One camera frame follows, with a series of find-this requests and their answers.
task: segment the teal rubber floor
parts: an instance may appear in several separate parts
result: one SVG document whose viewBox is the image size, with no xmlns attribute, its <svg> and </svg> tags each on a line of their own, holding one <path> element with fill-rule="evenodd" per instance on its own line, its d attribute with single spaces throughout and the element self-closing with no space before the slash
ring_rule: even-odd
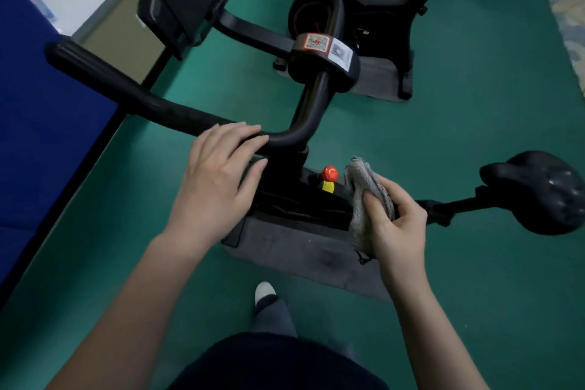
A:
<svg viewBox="0 0 585 390">
<path fill-rule="evenodd" d="M 284 32 L 292 0 L 232 0 Z M 585 106 L 547 0 L 431 0 L 413 28 L 414 89 L 398 105 L 335 97 L 308 166 L 354 155 L 419 199 L 473 193 L 479 167 L 545 150 L 585 173 Z M 286 128 L 301 87 L 272 57 L 212 32 L 159 94 L 233 120 Z M 192 138 L 126 120 L 0 314 L 0 388 L 41 389 L 165 226 Z M 502 210 L 429 227 L 431 285 L 492 388 L 585 388 L 585 232 L 531 234 Z M 234 260 L 216 246 L 175 312 L 153 388 L 211 344 L 245 330 L 253 290 L 272 282 L 298 332 L 353 342 L 392 389 L 415 383 L 391 305 Z"/>
</svg>

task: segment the qr code sticker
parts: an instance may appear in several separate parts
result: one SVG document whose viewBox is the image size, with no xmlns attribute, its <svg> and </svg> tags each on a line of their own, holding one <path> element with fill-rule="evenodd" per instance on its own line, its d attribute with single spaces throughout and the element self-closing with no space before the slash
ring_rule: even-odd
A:
<svg viewBox="0 0 585 390">
<path fill-rule="evenodd" d="M 331 50 L 327 55 L 327 58 L 337 63 L 341 68 L 346 71 L 349 71 L 349 66 L 352 63 L 352 56 L 353 50 L 349 48 L 346 44 L 344 44 L 339 39 L 333 39 L 333 43 L 331 44 Z"/>
<path fill-rule="evenodd" d="M 329 42 L 331 38 L 324 34 L 307 34 L 305 39 L 304 49 L 314 49 L 315 51 L 321 51 L 327 53 L 329 51 Z"/>
</svg>

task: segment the orange tension knob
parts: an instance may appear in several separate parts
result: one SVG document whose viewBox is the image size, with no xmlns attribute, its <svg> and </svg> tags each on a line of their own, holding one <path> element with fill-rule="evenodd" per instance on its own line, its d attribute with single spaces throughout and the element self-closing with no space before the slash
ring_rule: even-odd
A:
<svg viewBox="0 0 585 390">
<path fill-rule="evenodd" d="M 321 172 L 321 177 L 327 182 L 335 182 L 339 178 L 339 173 L 333 165 L 327 165 Z"/>
</svg>

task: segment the forearm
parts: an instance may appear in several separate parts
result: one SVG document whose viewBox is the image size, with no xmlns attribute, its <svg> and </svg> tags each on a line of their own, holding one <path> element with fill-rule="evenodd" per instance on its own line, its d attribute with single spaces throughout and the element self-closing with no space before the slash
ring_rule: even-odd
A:
<svg viewBox="0 0 585 390">
<path fill-rule="evenodd" d="M 389 290 L 418 388 L 487 389 L 426 277 Z"/>
<path fill-rule="evenodd" d="M 169 249 L 155 238 L 96 326 L 48 390 L 147 388 L 168 321 L 200 256 Z"/>
</svg>

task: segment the pants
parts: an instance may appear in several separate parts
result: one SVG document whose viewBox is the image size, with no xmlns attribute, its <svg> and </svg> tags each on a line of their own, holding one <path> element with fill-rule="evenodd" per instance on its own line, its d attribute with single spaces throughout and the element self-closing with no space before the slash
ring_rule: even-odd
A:
<svg viewBox="0 0 585 390">
<path fill-rule="evenodd" d="M 282 298 L 277 298 L 273 303 L 260 310 L 252 320 L 252 326 L 249 331 L 252 333 L 272 333 L 273 335 L 298 337 L 289 307 Z M 355 361 L 355 353 L 351 345 L 341 346 L 334 350 L 341 356 Z"/>
</svg>

